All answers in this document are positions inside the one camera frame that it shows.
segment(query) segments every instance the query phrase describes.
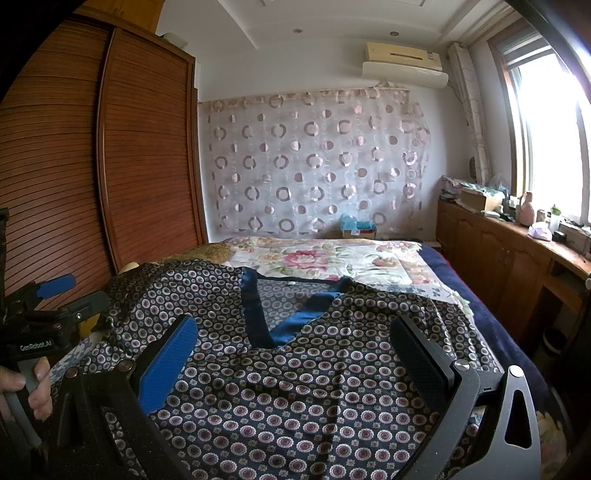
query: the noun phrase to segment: ceiling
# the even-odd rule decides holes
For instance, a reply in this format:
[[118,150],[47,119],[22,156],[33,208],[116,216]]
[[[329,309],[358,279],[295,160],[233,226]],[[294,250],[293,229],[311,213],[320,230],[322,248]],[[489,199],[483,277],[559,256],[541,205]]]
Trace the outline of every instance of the ceiling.
[[157,34],[187,40],[186,50],[199,63],[318,38],[441,50],[511,11],[503,0],[166,0]]

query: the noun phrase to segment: wardrobe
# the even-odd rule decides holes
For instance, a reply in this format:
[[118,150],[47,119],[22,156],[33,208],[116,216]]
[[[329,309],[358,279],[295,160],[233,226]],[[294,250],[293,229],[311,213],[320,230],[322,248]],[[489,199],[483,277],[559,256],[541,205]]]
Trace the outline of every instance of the wardrobe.
[[86,7],[30,58],[0,103],[7,293],[74,274],[51,308],[207,241],[194,62]]

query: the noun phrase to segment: curtain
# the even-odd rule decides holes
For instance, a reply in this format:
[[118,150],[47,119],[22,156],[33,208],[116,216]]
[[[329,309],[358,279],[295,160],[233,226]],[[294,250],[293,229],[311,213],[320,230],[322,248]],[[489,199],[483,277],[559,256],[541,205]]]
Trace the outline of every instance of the curtain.
[[416,232],[430,133],[408,90],[249,96],[201,113],[222,231],[324,236],[348,213],[388,236]]
[[470,140],[473,145],[476,165],[476,179],[485,185],[491,179],[491,168],[486,158],[484,146],[484,128],[482,126],[482,100],[480,88],[470,58],[468,49],[459,43],[449,47],[449,59],[452,63],[453,74],[460,90],[460,97],[464,105],[464,113],[470,129]]

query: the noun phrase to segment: v-neck collar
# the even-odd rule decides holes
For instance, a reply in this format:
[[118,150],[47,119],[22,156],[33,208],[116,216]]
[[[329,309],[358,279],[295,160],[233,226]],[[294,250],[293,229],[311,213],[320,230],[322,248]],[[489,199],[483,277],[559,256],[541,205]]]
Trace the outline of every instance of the v-neck collar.
[[[258,291],[258,280],[279,282],[322,283],[330,285],[326,292],[314,293],[301,310],[293,313],[272,331],[269,331],[265,313],[262,308],[261,296]],[[242,291],[242,307],[244,310],[245,328],[248,340],[254,348],[277,348],[292,340],[301,328],[310,321],[320,317],[339,295],[348,291],[352,283],[350,277],[339,280],[320,280],[317,278],[297,277],[265,277],[248,267],[243,267],[240,288]]]

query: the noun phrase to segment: beige air conditioner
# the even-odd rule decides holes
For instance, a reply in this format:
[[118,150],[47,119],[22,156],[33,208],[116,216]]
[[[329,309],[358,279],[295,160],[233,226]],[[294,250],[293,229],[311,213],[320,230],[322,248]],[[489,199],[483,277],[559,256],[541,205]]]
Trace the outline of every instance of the beige air conditioner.
[[448,76],[441,69],[437,53],[372,42],[367,42],[365,52],[367,61],[363,63],[363,78],[429,88],[444,88],[447,85]]

